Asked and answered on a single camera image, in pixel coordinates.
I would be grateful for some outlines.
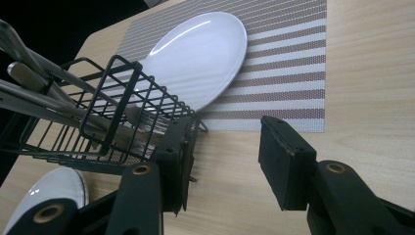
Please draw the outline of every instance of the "wooden table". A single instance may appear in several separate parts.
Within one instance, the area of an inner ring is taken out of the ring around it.
[[[92,34],[79,51],[104,66],[136,19]],[[352,166],[377,196],[415,210],[415,2],[328,2],[326,128],[302,136],[318,161]],[[89,68],[73,67],[76,74]],[[308,234],[304,211],[280,211],[257,162],[258,132],[201,134],[188,210],[164,215],[165,234]],[[0,230],[26,191],[55,164],[20,157],[0,188]],[[91,200],[118,176],[85,172]]]

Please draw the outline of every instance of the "placemat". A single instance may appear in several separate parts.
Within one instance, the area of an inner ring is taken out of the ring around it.
[[[207,127],[259,131],[260,118],[272,116],[300,132],[322,132],[326,8],[321,0],[188,0],[132,23],[117,53],[143,61],[179,24],[203,13],[230,13],[247,30],[248,52],[230,86],[198,112]]]

